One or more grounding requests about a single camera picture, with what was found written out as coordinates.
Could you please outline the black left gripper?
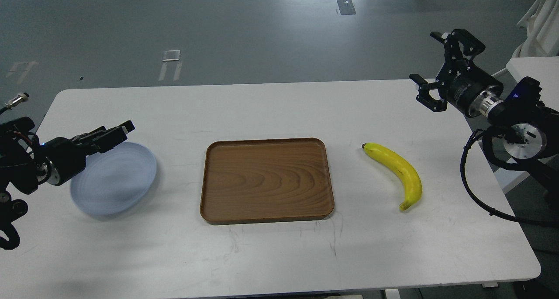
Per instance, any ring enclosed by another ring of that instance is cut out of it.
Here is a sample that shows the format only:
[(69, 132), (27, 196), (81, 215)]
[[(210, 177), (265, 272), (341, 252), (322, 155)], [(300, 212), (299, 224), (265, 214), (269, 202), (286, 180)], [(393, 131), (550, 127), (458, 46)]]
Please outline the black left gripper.
[(47, 182), (61, 186), (86, 167), (86, 155), (106, 153), (125, 142), (135, 130), (131, 120), (107, 129), (104, 126), (72, 138), (56, 137), (42, 145), (42, 153), (50, 170)]

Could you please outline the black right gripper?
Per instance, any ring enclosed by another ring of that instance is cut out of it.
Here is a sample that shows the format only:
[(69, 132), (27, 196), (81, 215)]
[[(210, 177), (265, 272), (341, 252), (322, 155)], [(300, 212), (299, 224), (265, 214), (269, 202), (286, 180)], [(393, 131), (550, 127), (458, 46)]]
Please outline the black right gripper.
[[(437, 82), (428, 83), (419, 74), (409, 75), (418, 86), (416, 100), (432, 112), (447, 110), (448, 102), (466, 117), (480, 115), (478, 96), (489, 91), (499, 96), (504, 86), (496, 78), (475, 66), (474, 58), (485, 51), (486, 46), (466, 29), (451, 32), (431, 32), (431, 37), (444, 47), (445, 62), (437, 75)], [(440, 99), (431, 96), (438, 90)]]

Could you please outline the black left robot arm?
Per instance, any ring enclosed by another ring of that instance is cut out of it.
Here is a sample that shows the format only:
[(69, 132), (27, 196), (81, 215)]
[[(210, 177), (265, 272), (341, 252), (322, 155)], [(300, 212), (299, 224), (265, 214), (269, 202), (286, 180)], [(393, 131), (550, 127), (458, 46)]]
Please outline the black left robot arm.
[(70, 139), (57, 137), (40, 143), (34, 127), (29, 117), (0, 126), (0, 247), (7, 251), (20, 245), (13, 223), (28, 211), (24, 200), (12, 198), (7, 190), (10, 184), (23, 194), (34, 193), (44, 183), (61, 186), (84, 171), (88, 156), (110, 151), (135, 129), (128, 120), (113, 128), (101, 126)]

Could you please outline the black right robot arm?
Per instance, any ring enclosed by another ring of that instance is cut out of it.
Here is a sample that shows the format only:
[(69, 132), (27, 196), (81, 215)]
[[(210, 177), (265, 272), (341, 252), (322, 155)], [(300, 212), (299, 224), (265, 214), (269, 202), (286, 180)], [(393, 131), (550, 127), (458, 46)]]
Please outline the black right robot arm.
[(489, 162), (527, 172), (547, 190), (547, 200), (558, 204), (558, 170), (542, 162), (558, 154), (558, 112), (541, 100), (540, 82), (525, 77), (502, 98), (503, 83), (473, 62), (486, 48), (480, 40), (465, 29), (431, 37), (443, 45), (445, 62), (433, 82), (410, 74), (417, 101), (433, 112), (451, 104), (467, 118), (485, 117), (482, 148)]

